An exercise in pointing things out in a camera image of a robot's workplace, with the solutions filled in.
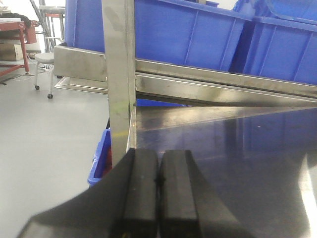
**stainless steel frame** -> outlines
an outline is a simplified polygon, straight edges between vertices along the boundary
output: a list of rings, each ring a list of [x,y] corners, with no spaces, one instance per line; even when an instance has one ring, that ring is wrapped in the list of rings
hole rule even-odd
[[[103,0],[112,162],[126,153],[135,104],[134,0]]]

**gray floor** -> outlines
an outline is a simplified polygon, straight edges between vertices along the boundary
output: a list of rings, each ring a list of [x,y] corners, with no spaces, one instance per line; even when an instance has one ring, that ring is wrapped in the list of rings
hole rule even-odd
[[[107,123],[106,95],[54,89],[49,100],[48,77],[39,74],[39,91],[30,76],[0,84],[1,238],[16,237],[31,215],[88,188]]]

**blue storage crate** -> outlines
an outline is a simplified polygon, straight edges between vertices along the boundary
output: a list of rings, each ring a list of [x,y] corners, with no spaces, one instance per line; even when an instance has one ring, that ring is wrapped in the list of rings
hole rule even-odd
[[[104,51],[101,0],[67,0],[66,7],[67,45]],[[135,0],[136,57],[228,71],[246,20],[185,0]]]
[[[108,150],[111,146],[110,129],[105,129],[100,142],[98,143],[94,154],[93,165],[91,167],[88,183],[90,186],[95,185],[103,177],[103,172],[106,167]]]
[[[241,37],[232,72],[317,84],[317,26],[268,17],[253,22]]]
[[[148,99],[137,99],[137,106],[138,107],[187,107],[184,104],[177,104],[177,103],[166,103]]]
[[[317,24],[317,0],[238,0],[234,11],[254,9],[256,16]]]
[[[105,52],[101,0],[66,0],[65,42],[69,47]]]

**blue bin rim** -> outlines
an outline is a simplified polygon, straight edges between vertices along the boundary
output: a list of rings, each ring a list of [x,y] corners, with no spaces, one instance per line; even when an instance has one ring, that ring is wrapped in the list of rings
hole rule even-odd
[[[302,22],[288,21],[288,20],[276,19],[276,18],[265,17],[265,16],[256,16],[253,18],[253,21],[255,23],[265,23],[265,24],[317,32],[317,25],[311,25],[311,24],[306,24]]]
[[[231,17],[240,18],[243,20],[252,21],[252,16],[244,15],[244,14],[236,12],[236,11],[222,9],[219,7],[203,5],[201,3],[184,1],[184,0],[155,0],[155,1],[166,2],[166,3],[173,4],[173,5],[190,7],[192,9],[196,9],[196,10],[201,10],[201,11],[216,13],[219,15],[231,16]]]
[[[309,20],[309,19],[305,19],[305,18],[280,14],[275,10],[275,7],[273,6],[272,0],[265,0],[265,2],[266,2],[268,9],[271,11],[271,13],[280,19],[290,20],[290,21],[298,21],[298,22],[303,22],[303,23],[307,23],[307,24],[317,25],[317,21],[314,21],[314,20]]]

